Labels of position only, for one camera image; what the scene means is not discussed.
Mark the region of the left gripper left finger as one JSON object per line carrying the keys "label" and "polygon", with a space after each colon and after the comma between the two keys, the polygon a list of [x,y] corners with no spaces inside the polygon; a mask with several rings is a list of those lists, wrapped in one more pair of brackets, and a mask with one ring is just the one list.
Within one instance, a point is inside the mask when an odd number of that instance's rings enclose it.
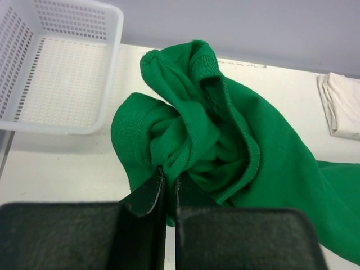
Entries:
{"label": "left gripper left finger", "polygon": [[166,180],[157,168],[117,202],[1,206],[2,269],[163,269]]}

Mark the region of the green t shirt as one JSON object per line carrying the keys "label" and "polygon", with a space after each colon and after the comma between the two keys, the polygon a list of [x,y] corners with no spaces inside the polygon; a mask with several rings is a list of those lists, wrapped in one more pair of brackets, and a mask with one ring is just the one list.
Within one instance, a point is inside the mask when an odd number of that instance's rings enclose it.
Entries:
{"label": "green t shirt", "polygon": [[149,51],[139,65],[159,98],[132,93],[111,141],[131,190],[162,167],[169,226],[176,178],[188,172],[221,206],[303,211],[324,247],[359,263],[358,164],[316,160],[276,108],[222,74],[202,40]]}

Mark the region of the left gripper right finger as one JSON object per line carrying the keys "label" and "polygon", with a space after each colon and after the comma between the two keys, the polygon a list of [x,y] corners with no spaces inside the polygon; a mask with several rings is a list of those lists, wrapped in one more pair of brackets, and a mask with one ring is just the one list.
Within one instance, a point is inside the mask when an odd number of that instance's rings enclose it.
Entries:
{"label": "left gripper right finger", "polygon": [[327,269],[314,228],[289,208],[224,208],[175,181],[177,269]]}

